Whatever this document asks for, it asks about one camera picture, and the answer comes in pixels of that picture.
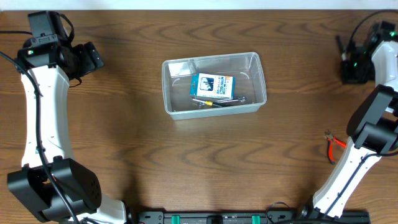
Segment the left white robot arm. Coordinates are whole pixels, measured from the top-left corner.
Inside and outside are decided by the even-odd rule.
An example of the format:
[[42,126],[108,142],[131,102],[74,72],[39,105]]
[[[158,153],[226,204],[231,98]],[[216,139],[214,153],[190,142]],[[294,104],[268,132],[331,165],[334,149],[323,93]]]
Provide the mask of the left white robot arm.
[[27,138],[21,169],[7,175],[10,192],[42,223],[130,223],[125,203],[102,193],[70,143],[70,81],[103,66],[93,43],[32,44],[12,62],[25,91]]

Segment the small claw hammer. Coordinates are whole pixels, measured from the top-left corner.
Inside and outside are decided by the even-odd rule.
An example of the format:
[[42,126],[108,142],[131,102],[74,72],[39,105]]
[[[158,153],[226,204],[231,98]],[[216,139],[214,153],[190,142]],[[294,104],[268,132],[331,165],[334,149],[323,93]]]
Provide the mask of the small claw hammer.
[[336,40],[336,43],[338,45],[338,50],[339,50],[339,52],[341,54],[341,59],[342,59],[342,61],[345,61],[346,60],[346,52],[345,52],[345,48],[344,48],[344,46],[343,46],[343,44],[341,42],[340,36],[336,35],[335,36],[335,40]]

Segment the red handled pliers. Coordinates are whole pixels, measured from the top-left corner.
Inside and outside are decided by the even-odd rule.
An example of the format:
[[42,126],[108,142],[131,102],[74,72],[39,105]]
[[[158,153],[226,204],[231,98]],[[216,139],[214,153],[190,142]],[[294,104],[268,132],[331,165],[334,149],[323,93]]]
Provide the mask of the red handled pliers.
[[329,130],[325,131],[325,138],[327,140],[327,147],[326,147],[327,158],[330,164],[335,165],[336,162],[333,157],[333,144],[336,143],[337,145],[345,149],[346,143],[338,139],[336,136],[334,136]]

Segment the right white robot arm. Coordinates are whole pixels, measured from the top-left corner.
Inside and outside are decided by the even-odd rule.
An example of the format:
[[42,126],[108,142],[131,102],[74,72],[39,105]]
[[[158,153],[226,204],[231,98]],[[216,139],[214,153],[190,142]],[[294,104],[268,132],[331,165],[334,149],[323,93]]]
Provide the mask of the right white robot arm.
[[315,192],[315,211],[330,218],[342,216],[349,197],[367,171],[382,157],[397,154],[397,42],[382,41],[371,54],[375,89],[354,112],[346,128],[342,158],[324,185]]

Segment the clear plastic container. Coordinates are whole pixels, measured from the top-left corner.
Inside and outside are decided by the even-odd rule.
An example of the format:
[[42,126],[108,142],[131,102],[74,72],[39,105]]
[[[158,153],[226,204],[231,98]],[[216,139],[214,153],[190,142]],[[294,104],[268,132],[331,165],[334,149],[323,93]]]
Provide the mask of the clear plastic container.
[[174,120],[256,112],[267,101],[255,52],[166,60],[162,91]]

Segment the blue white cardboard box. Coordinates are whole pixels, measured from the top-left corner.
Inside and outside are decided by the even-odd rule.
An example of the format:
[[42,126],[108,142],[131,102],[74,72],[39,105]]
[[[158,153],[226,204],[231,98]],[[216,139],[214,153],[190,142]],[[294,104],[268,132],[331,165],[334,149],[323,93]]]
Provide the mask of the blue white cardboard box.
[[235,77],[232,76],[197,73],[192,76],[190,95],[204,98],[232,98],[235,81]]

